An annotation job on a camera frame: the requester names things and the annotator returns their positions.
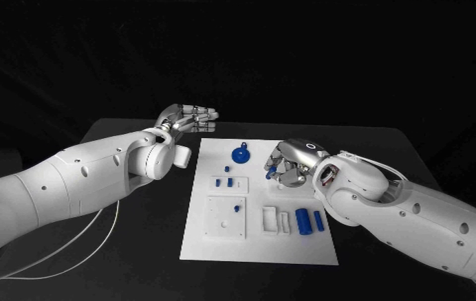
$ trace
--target black table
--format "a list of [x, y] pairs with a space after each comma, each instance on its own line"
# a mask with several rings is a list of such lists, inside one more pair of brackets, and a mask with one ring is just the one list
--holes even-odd
[[[83, 142], [140, 131], [153, 120], [101, 119]], [[202, 137], [286, 140], [302, 137], [331, 153], [346, 150], [397, 168], [407, 178], [440, 190], [411, 143], [397, 129], [218, 122], [215, 133], [185, 134], [192, 151], [186, 170], [172, 168], [160, 181], [123, 199], [116, 230], [94, 257], [46, 280], [2, 280], [0, 300], [475, 300], [476, 284], [419, 263], [384, 245], [362, 227], [329, 215], [339, 266], [179, 260], [189, 197]], [[19, 276], [48, 276], [94, 251], [113, 223], [116, 205], [68, 249]], [[57, 222], [9, 245], [2, 272], [33, 262], [75, 236], [94, 214]]]

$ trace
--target silver robot hand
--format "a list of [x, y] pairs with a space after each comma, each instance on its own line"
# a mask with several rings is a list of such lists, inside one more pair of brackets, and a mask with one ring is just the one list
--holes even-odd
[[[313, 176], [318, 165], [331, 154], [325, 148], [309, 140], [290, 138], [280, 142], [273, 150], [266, 170], [266, 178], [274, 179], [289, 188], [297, 188], [306, 183], [306, 176]], [[284, 160], [286, 172], [277, 172]]]
[[215, 109], [194, 105], [172, 104], [160, 113], [155, 127], [166, 131], [178, 143], [183, 133], [215, 131], [215, 122], [220, 117]]

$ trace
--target robotic hand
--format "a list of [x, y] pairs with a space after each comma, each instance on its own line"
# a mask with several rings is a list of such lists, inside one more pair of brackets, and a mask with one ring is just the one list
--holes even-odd
[[215, 131], [217, 118], [214, 109], [170, 105], [155, 128], [72, 146], [0, 178], [0, 247], [48, 223], [106, 208], [172, 165], [186, 168], [192, 152], [176, 142], [183, 133]]
[[[286, 173], [279, 173], [283, 160]], [[390, 181], [370, 162], [400, 180]], [[345, 151], [332, 156], [302, 139], [277, 144], [266, 170], [266, 178], [292, 188], [310, 176], [315, 197], [341, 223], [362, 225], [416, 260], [476, 282], [476, 208], [469, 204], [411, 183], [388, 166]]]

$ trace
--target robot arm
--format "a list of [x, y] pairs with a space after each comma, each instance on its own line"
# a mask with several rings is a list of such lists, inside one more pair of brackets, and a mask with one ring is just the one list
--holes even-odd
[[186, 168], [183, 133], [215, 131], [214, 109], [170, 105], [156, 127], [62, 150], [35, 167], [0, 178], [0, 247], [41, 226], [106, 208], [172, 165]]
[[[282, 160], [290, 161], [286, 173], [276, 171]], [[426, 265], [476, 280], [475, 207], [406, 179], [390, 181], [364, 158], [346, 152], [331, 156], [306, 140], [280, 142], [266, 170], [289, 187], [310, 175], [315, 197], [341, 223], [362, 225]]]

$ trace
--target black backdrop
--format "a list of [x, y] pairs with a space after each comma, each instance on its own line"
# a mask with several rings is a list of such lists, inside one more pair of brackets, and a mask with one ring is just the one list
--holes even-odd
[[0, 140], [25, 168], [98, 118], [196, 104], [222, 121], [401, 129], [476, 205], [475, 0], [0, 4]]

